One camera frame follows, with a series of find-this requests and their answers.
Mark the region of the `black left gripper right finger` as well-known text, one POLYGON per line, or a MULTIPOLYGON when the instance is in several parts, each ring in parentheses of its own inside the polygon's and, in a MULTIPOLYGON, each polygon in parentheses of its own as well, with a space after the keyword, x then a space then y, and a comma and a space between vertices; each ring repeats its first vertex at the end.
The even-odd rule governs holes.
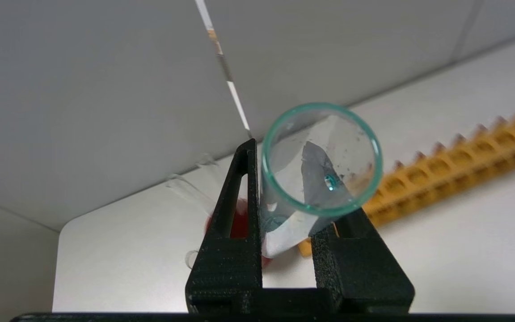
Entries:
POLYGON ((359 209, 311 238, 316 284, 342 314, 406 314, 415 288, 359 209))

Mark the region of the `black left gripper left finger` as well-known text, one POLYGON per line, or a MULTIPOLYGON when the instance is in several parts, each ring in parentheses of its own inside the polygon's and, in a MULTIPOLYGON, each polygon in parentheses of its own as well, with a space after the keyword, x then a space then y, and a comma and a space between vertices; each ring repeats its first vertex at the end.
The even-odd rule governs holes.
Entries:
POLYGON ((257 143, 237 147, 211 221, 185 286, 190 314, 249 312, 249 299, 263 287, 257 143), (239 189, 247 176, 247 234, 231 238, 239 189))

